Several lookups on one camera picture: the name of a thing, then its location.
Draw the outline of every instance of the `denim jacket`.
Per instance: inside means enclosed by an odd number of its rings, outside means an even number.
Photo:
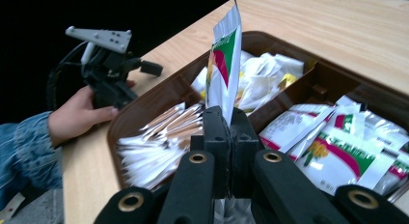
[[[28,184],[62,187],[61,150],[54,150],[48,134],[50,113],[0,125],[0,210]]]

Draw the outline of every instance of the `wooden table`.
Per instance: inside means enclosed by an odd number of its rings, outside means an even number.
[[[243,31],[266,32],[391,89],[409,94],[409,1],[237,0]],[[229,1],[142,58],[164,66],[160,77],[134,70],[132,88],[143,94],[210,49],[213,27]],[[94,128],[64,146],[66,223],[93,223],[119,191],[106,134]],[[409,213],[409,194],[395,204]]]

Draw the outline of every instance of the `brown tray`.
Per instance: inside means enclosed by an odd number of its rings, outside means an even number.
[[[242,49],[255,56],[265,52],[273,55],[280,53],[305,63],[305,74],[300,79],[249,116],[256,133],[261,132],[294,104],[333,104],[343,95],[366,103],[373,113],[409,130],[409,97],[402,93],[262,32],[244,32]],[[124,177],[122,159],[117,154],[117,140],[140,134],[138,130],[141,127],[176,104],[185,101],[187,105],[191,105],[200,101],[200,95],[190,85],[207,66],[208,55],[209,51],[133,100],[111,122],[107,135],[108,145],[121,188],[129,185],[125,183],[127,178]]]

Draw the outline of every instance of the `human hand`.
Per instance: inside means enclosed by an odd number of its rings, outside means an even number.
[[[126,82],[129,87],[133,81]],[[90,86],[79,89],[48,118],[49,134],[54,147],[87,132],[96,124],[114,119],[119,110],[114,106],[94,109],[94,91]]]

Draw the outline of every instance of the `metal grommet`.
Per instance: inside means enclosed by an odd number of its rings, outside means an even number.
[[[282,157],[279,154],[274,154],[274,153],[266,153],[262,157],[264,157],[265,160],[272,162],[272,163],[277,163],[282,160]]]
[[[363,196],[365,198],[368,199],[368,202],[362,201],[361,199],[358,198],[358,196]],[[379,203],[378,201],[376,201],[376,199],[366,193],[365,191],[361,191],[361,190],[352,190],[348,192],[348,198],[349,200],[351,200],[353,203],[355,203],[356,205],[362,207],[362,208],[366,208],[369,210],[373,210],[379,207]]]
[[[129,198],[135,198],[136,202],[132,204],[128,204],[126,200]],[[142,193],[130,192],[120,199],[120,201],[118,202],[118,208],[121,211],[134,211],[140,208],[142,204],[144,204],[144,196],[142,195]]]
[[[192,163],[203,163],[207,161],[207,157],[204,154],[192,154],[189,156],[189,160]]]

